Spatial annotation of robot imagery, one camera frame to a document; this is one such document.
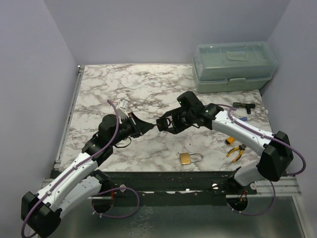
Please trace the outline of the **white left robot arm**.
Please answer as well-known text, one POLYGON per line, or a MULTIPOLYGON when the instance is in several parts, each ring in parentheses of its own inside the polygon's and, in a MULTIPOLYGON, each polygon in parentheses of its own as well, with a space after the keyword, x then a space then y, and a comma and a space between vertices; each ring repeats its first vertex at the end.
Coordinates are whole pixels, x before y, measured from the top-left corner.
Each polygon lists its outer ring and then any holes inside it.
POLYGON ((98 170, 112 153, 113 146, 129 137, 137 138, 155 127, 129 113, 124 120, 106 115, 98 132, 58 177, 37 193, 26 193, 21 201, 22 229, 29 226, 42 238, 50 236, 73 208, 92 195, 109 192, 107 177, 98 170))

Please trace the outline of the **black padlock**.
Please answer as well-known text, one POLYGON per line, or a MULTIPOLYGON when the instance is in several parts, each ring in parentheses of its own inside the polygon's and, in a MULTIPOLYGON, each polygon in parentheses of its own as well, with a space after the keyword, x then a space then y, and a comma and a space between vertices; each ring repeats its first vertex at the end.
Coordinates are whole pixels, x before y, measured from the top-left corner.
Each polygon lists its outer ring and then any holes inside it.
POLYGON ((170 118, 159 118, 156 120, 156 123, 159 131, 166 131, 171 125, 171 120, 170 118))

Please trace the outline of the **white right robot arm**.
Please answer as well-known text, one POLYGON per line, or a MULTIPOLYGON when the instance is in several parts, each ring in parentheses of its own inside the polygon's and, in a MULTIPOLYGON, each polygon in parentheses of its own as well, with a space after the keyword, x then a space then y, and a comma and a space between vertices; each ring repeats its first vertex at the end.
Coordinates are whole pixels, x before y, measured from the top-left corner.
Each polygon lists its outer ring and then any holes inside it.
POLYGON ((230 116, 229 111, 210 103, 203 104, 192 91, 177 98, 179 108, 168 111, 157 119, 159 131, 179 134, 191 126, 206 127, 233 137, 253 150, 260 159, 247 166, 238 167, 228 179, 228 189, 239 194, 246 186, 267 179, 279 181, 292 162, 287 134, 273 134, 230 116))

